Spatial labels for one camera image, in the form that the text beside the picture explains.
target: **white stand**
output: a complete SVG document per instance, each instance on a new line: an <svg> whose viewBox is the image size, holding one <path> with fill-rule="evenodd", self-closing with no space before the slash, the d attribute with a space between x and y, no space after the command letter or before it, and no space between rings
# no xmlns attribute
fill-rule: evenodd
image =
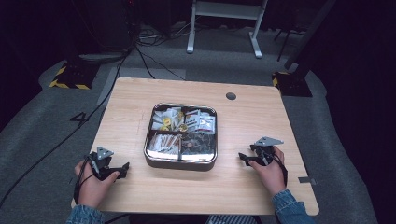
<svg viewBox="0 0 396 224"><path fill-rule="evenodd" d="M200 2L193 0L191 8L191 31L189 35L189 43L187 45L187 52L194 52L195 40L195 16L213 16L225 18L237 18L246 20L255 20L256 25L254 32L249 32L248 37L254 49L256 58L262 57L259 44L257 43L257 33L259 32L260 25L262 24L262 16L264 15L267 0L262 1L261 6L244 6L236 4Z"/></svg>

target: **gray floor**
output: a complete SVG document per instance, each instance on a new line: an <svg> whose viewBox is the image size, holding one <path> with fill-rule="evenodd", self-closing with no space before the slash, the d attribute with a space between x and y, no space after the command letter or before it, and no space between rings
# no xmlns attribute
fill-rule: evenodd
<svg viewBox="0 0 396 224"><path fill-rule="evenodd" d="M270 86L273 72L286 71L283 64L300 37L291 37L282 60L277 62L283 37L274 42L275 32L260 31L258 40L263 58L258 60L248 41L251 30L202 30L196 35L193 54L186 53L187 35L157 47L140 49L169 69L184 71L186 80ZM149 58L146 61L151 69L163 69ZM107 78L117 65L102 65L89 91L50 88L62 64L59 62L42 74L39 82L43 91L0 133L1 197L29 167L78 126L69 121L70 118L95 109ZM145 68L137 51L132 52L122 67L125 71ZM309 73L306 80L312 98L284 96L282 99L306 169L317 182L313 188L320 212L314 220L317 223L376 223L366 187L332 126L326 90L315 74ZM0 223L64 223L73 195L73 168L89 153L105 109L102 106L89 122L20 182L0 210ZM107 220L117 215L107 213ZM263 216L262 221L276 223L274 216ZM127 223L127 218L115 223Z"/></svg>

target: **hand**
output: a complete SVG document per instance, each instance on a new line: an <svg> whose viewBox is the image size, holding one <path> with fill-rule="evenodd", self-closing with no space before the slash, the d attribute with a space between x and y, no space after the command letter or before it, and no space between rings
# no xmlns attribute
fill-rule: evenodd
<svg viewBox="0 0 396 224"><path fill-rule="evenodd" d="M283 152L275 146L274 151L284 164L285 158ZM249 164L251 167L253 167L254 170L256 170L257 173L259 173L262 183L271 193L272 197L274 197L276 194L286 188L283 179L282 169L280 168L279 164L277 164L277 162L272 161L267 166L261 166L255 161L249 161Z"/></svg>
<svg viewBox="0 0 396 224"><path fill-rule="evenodd" d="M79 175L82 163L84 163L84 161L79 162L75 167L76 176ZM84 175L80 180L80 183L82 183L82 181L86 179L79 190L78 204L97 208L100 202L105 198L108 190L114 181L116 181L119 174L120 172L118 171L114 172L104 181L101 181L93 175L92 168L90 164L87 163L84 169Z"/></svg>

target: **sleeve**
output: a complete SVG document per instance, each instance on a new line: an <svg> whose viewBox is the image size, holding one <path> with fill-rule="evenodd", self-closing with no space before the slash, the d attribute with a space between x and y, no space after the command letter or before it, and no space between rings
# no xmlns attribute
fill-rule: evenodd
<svg viewBox="0 0 396 224"><path fill-rule="evenodd" d="M105 216L98 210L86 205L77 204L66 224L103 224L105 223Z"/></svg>
<svg viewBox="0 0 396 224"><path fill-rule="evenodd" d="M273 198L276 214L282 224L315 223L303 203L298 203L288 189L280 191Z"/></svg>

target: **metal tray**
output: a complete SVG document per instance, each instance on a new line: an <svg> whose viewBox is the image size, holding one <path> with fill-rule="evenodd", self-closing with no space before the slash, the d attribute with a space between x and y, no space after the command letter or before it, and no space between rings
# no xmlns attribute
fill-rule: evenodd
<svg viewBox="0 0 396 224"><path fill-rule="evenodd" d="M155 168L212 169L218 156L216 111L200 105L155 105L144 153L148 165Z"/></svg>

